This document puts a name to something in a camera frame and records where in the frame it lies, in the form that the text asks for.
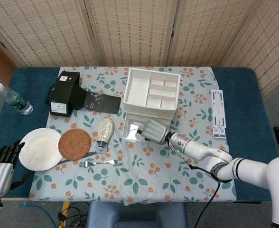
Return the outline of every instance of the rattan coaster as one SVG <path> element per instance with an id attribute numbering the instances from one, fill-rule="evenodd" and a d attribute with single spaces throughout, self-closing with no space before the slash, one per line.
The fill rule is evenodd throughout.
<path id="1" fill-rule="evenodd" d="M 82 129 L 72 129 L 65 132 L 59 139 L 60 154 L 68 160 L 84 157 L 90 150 L 90 135 Z"/>

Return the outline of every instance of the black box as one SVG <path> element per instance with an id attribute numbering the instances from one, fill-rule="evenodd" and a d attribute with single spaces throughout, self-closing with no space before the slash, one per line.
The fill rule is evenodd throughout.
<path id="1" fill-rule="evenodd" d="M 50 113 L 69 117 L 73 109 L 82 108 L 117 114 L 121 98 L 106 94 L 87 92 L 79 87 L 79 72 L 63 71 L 50 91 Z"/>

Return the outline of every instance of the white plate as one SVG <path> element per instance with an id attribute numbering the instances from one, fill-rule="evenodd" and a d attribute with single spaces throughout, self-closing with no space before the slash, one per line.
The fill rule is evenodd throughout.
<path id="1" fill-rule="evenodd" d="M 38 128 L 29 132 L 22 140 L 25 143 L 19 154 L 23 166 L 33 171 L 44 171 L 61 161 L 58 142 L 61 134 L 49 128 Z"/>

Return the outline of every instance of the floral tablecloth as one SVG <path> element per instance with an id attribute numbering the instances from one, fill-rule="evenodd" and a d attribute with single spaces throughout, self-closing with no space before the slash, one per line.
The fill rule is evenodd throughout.
<path id="1" fill-rule="evenodd" d="M 214 148 L 228 151 L 224 139 L 212 134 L 212 108 L 210 90 L 218 89 L 209 67 L 139 67 L 181 74 L 178 108 L 171 121 L 172 131 L 185 133 L 189 138 Z M 60 71 L 80 72 L 80 86 L 87 91 L 124 96 L 128 67 L 61 67 Z M 33 179 L 30 198 L 51 201 L 110 201 L 125 205 L 166 201 L 208 201 L 217 182 L 204 172 L 191 170 L 166 145 L 152 142 L 131 143 L 120 138 L 125 112 L 123 101 L 118 115 L 95 111 L 73 111 L 69 118 L 49 115 L 47 128 L 60 133 L 80 128 L 92 138 L 90 151 L 94 151 L 97 128 L 108 116 L 115 122 L 114 134 L 104 153 L 87 160 L 118 159 L 115 165 L 103 164 L 79 168 L 78 161 L 69 161 L 47 171 L 37 171 Z M 187 160 L 192 165 L 205 167 L 203 161 Z M 215 201 L 236 200 L 234 182 L 221 184 Z"/>

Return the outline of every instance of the water bottle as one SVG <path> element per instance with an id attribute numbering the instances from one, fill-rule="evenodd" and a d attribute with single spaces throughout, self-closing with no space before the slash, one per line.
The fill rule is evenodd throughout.
<path id="1" fill-rule="evenodd" d="M 33 106 L 24 98 L 22 98 L 19 93 L 14 90 L 5 87 L 0 83 L 0 93 L 4 98 L 4 101 L 14 107 L 21 114 L 28 115 L 33 111 Z"/>

